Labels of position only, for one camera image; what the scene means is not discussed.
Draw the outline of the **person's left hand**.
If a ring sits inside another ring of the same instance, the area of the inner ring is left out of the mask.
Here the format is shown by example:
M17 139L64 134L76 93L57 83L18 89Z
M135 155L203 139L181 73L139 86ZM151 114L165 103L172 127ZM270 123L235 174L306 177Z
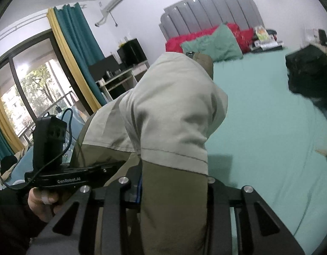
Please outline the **person's left hand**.
M43 222L49 221L61 210L64 195L32 188L27 203L31 211Z

